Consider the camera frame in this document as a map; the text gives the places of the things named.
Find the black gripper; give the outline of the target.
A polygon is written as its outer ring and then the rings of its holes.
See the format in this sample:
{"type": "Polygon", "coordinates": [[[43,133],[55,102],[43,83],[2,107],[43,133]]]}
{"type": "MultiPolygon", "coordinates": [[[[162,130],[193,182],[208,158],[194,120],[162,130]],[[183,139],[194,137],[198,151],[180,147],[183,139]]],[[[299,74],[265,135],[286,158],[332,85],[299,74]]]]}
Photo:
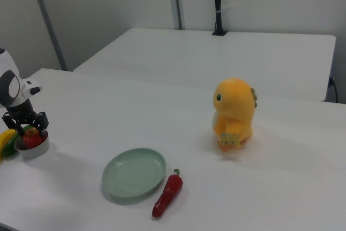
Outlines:
{"type": "Polygon", "coordinates": [[[49,121],[45,112],[35,113],[29,99],[14,107],[7,107],[2,120],[9,129],[14,129],[20,137],[24,136],[22,124],[34,126],[40,137],[46,136],[49,121]]]}

